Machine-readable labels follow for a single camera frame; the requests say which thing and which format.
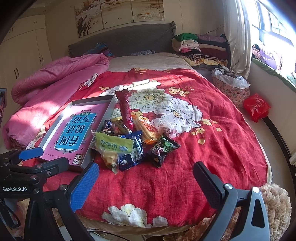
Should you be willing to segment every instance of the red snack stick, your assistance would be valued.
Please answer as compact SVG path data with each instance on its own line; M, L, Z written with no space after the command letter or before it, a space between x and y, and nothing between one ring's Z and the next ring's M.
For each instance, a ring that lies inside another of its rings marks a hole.
M122 91L115 91L115 94L119 101L119 108L124 125L131 131L134 131L131 110L128 105L128 89Z

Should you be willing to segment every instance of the laundry basket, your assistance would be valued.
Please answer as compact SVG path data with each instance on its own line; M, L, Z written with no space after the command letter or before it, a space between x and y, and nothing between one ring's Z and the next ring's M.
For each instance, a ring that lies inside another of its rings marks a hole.
M214 86L216 86L223 94L225 94L234 103L236 108L242 109L244 107L243 106L244 100L250 97L250 89L249 89L250 84L245 79L242 79L242 78L236 79L231 76L224 75L218 69L215 69L212 71L212 78L213 78Z

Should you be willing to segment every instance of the white wardrobe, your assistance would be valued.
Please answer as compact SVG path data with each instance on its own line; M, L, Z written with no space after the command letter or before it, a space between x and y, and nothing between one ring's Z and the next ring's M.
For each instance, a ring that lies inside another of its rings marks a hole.
M7 88L3 126L21 106L11 97L14 84L52 61L45 16L18 19L0 45L0 88Z

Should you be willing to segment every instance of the red plastic bag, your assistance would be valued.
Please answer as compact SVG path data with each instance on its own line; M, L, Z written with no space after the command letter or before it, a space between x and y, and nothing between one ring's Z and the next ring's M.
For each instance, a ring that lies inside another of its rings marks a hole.
M255 94L244 101L244 108L250 114L252 120L257 123L259 119L267 117L270 106L260 95Z

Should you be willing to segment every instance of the window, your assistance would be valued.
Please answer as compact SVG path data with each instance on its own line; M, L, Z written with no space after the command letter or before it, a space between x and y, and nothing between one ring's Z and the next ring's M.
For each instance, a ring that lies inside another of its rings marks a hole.
M250 23L252 44L258 44L276 53L281 64L278 70L295 70L296 51L285 26L258 0L243 0Z

